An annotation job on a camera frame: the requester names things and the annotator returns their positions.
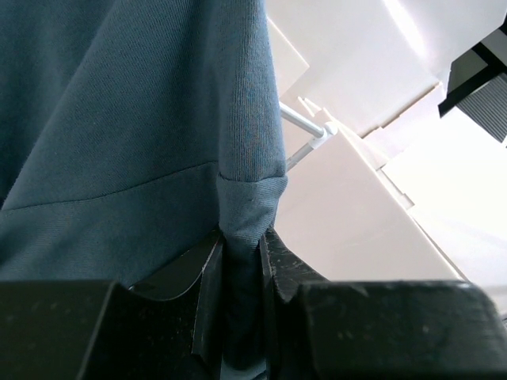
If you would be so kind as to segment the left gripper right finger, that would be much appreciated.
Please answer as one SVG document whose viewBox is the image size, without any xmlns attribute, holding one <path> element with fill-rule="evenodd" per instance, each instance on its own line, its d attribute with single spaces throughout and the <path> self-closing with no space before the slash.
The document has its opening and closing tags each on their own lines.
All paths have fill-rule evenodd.
<svg viewBox="0 0 507 380">
<path fill-rule="evenodd" d="M 459 280 L 333 282 L 260 242 L 271 379 L 503 379 L 506 328 Z"/>
</svg>

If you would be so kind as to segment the blue t shirt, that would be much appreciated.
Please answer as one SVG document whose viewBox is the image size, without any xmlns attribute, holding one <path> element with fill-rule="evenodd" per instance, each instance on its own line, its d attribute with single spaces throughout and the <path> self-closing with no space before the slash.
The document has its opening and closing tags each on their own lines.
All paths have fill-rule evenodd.
<svg viewBox="0 0 507 380">
<path fill-rule="evenodd" d="M 2 280 L 129 287 L 219 227 L 224 376 L 263 378 L 286 184 L 264 2 L 2 2 Z"/>
</svg>

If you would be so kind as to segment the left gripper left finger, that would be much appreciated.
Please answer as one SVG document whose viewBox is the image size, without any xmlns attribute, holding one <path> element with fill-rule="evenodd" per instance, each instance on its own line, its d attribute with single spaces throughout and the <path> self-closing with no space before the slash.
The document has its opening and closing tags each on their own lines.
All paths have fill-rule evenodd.
<svg viewBox="0 0 507 380">
<path fill-rule="evenodd" d="M 222 251 L 213 230 L 131 287 L 2 283 L 2 378 L 219 378 Z"/>
</svg>

